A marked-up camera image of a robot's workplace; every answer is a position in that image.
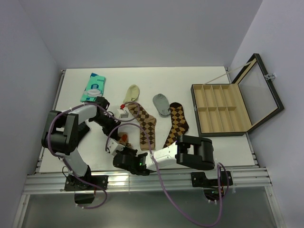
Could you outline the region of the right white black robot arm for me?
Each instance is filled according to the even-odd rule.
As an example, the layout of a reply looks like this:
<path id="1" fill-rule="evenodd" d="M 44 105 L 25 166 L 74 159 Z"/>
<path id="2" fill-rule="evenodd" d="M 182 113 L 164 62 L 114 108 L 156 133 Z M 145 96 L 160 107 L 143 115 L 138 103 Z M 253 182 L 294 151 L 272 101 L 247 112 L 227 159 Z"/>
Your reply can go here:
<path id="1" fill-rule="evenodd" d="M 195 136 L 182 135 L 170 146 L 154 151 L 152 155 L 119 144 L 111 139 L 107 146 L 109 153 L 114 156 L 113 166 L 129 171 L 138 176 L 148 176 L 173 164 L 182 165 L 206 173 L 206 181 L 216 185 L 222 179 L 222 174 L 215 169 L 212 140 Z"/>

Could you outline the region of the orange green argyle sock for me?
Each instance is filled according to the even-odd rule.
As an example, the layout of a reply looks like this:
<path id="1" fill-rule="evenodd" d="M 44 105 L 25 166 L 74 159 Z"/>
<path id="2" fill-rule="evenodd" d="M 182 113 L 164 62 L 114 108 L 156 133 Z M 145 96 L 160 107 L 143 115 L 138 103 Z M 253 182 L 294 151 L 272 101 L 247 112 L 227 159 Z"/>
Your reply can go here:
<path id="1" fill-rule="evenodd" d="M 129 147 L 129 148 L 133 148 L 132 145 L 129 143 L 128 141 L 128 133 L 126 132 L 119 132 L 118 133 L 118 142 L 126 147 Z"/>

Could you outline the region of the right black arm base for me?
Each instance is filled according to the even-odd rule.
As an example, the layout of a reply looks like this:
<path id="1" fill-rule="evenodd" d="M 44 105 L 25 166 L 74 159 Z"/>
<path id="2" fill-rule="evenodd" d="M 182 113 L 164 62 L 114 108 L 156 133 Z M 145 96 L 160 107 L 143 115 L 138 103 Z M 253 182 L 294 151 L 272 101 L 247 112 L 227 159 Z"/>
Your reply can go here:
<path id="1" fill-rule="evenodd" d="M 192 172 L 191 183 L 194 188 L 202 188 L 207 200 L 215 203 L 219 201 L 219 192 L 222 198 L 227 190 L 233 185 L 230 171 L 220 172 L 220 191 L 218 190 L 218 177 L 208 179 L 205 172 Z"/>

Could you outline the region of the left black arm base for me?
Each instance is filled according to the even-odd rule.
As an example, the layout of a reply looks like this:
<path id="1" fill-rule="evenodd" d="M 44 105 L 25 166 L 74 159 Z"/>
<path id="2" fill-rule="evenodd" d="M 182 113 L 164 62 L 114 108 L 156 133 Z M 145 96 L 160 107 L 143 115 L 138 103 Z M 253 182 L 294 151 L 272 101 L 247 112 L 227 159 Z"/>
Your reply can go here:
<path id="1" fill-rule="evenodd" d="M 76 206 L 83 209 L 96 209 L 105 204 L 108 175 L 92 175 L 89 167 L 83 177 L 75 177 L 72 174 L 66 175 L 64 171 L 62 173 L 66 178 L 64 191 L 74 192 Z M 94 202 L 98 190 L 104 193 L 104 199 L 100 204 L 92 206 L 91 204 Z"/>

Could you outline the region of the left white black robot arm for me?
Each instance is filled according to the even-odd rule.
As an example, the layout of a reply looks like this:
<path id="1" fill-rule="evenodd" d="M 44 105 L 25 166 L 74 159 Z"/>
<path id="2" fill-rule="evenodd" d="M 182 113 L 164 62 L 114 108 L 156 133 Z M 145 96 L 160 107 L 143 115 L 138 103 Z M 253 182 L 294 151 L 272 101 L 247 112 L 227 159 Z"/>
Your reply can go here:
<path id="1" fill-rule="evenodd" d="M 95 122 L 105 135 L 117 139 L 117 126 L 121 121 L 107 111 L 110 103 L 104 97 L 86 101 L 65 111 L 52 110 L 48 113 L 41 144 L 59 158 L 76 177 L 76 185 L 86 190 L 92 186 L 91 170 L 78 152 L 80 140 L 89 127 L 86 122 Z"/>

